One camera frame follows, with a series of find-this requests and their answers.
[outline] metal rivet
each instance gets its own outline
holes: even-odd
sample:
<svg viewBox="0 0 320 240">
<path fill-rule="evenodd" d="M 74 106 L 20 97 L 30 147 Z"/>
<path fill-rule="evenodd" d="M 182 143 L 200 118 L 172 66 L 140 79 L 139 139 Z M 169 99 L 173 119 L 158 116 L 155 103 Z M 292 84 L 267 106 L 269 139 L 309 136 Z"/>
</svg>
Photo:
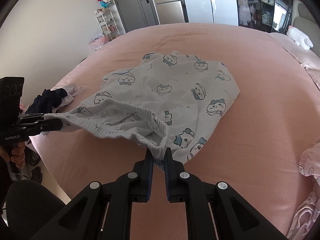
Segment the metal rivet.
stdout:
<svg viewBox="0 0 320 240">
<path fill-rule="evenodd" d="M 187 173 L 187 172 L 182 172 L 182 173 L 180 173 L 180 177 L 183 178 L 183 179 L 187 179 L 187 178 L 190 177 L 190 174 Z"/>
<path fill-rule="evenodd" d="M 225 182 L 219 182 L 218 183 L 218 188 L 219 189 L 226 189 L 227 187 L 228 187 L 228 185 Z"/>
<path fill-rule="evenodd" d="M 128 173 L 129 179 L 135 179 L 137 176 L 138 176 L 138 174 L 133 171 Z"/>
<path fill-rule="evenodd" d="M 90 183 L 90 188 L 96 189 L 100 186 L 100 184 L 96 181 Z"/>
</svg>

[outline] black pants leg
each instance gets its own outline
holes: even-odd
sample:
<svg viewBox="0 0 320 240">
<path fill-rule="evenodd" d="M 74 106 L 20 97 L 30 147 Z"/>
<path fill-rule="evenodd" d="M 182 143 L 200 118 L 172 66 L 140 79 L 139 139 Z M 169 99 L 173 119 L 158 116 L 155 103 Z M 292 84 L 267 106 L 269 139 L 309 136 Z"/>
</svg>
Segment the black pants leg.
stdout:
<svg viewBox="0 0 320 240">
<path fill-rule="evenodd" d="M 29 240 L 65 204 L 45 187 L 32 180 L 13 183 L 7 193 L 9 229 L 18 239 Z"/>
</svg>

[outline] pink bed sheet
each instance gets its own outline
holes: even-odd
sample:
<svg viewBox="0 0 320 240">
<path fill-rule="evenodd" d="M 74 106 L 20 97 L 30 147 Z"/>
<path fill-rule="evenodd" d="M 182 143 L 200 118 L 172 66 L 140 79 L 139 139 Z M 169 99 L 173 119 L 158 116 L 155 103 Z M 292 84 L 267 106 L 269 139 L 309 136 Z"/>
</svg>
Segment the pink bed sheet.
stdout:
<svg viewBox="0 0 320 240">
<path fill-rule="evenodd" d="M 201 180 L 226 181 L 283 234 L 312 181 L 299 174 L 301 153 L 319 136 L 320 93 L 300 64 L 264 32 L 218 24 L 160 25 L 108 43 L 56 87 L 88 87 L 64 110 L 99 90 L 102 77 L 135 67 L 148 52 L 177 50 L 223 62 L 240 89 L 204 148 L 185 164 Z M 125 139 L 98 139 L 84 130 L 50 132 L 32 142 L 62 189 L 73 198 L 91 181 L 114 181 L 144 158 Z M 131 239 L 187 239 L 183 203 L 166 201 L 164 174 L 154 170 L 150 202 L 134 203 Z"/>
</svg>

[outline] human hand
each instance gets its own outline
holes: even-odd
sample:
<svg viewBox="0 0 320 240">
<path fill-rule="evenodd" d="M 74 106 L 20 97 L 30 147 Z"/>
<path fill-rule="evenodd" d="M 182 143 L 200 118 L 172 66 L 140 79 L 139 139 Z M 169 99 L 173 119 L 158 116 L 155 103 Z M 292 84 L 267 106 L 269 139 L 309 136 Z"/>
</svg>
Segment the human hand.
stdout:
<svg viewBox="0 0 320 240">
<path fill-rule="evenodd" d="M 0 146 L 0 156 L 6 161 L 9 162 L 10 160 L 16 164 L 17 168 L 22 169 L 24 166 L 24 148 L 25 142 L 19 142 L 18 148 L 12 149 L 12 157 L 10 158 L 7 152 Z"/>
</svg>

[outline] beige upholstered headboard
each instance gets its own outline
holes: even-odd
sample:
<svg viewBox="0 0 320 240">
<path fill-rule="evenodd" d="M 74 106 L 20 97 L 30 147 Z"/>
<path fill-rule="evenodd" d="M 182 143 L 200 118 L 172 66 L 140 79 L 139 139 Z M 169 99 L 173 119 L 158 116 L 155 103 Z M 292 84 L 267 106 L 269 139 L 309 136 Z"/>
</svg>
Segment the beige upholstered headboard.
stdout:
<svg viewBox="0 0 320 240">
<path fill-rule="evenodd" d="M 312 51 L 320 57 L 320 28 L 307 7 L 299 0 L 293 2 L 291 24 L 309 36 L 313 43 Z"/>
</svg>

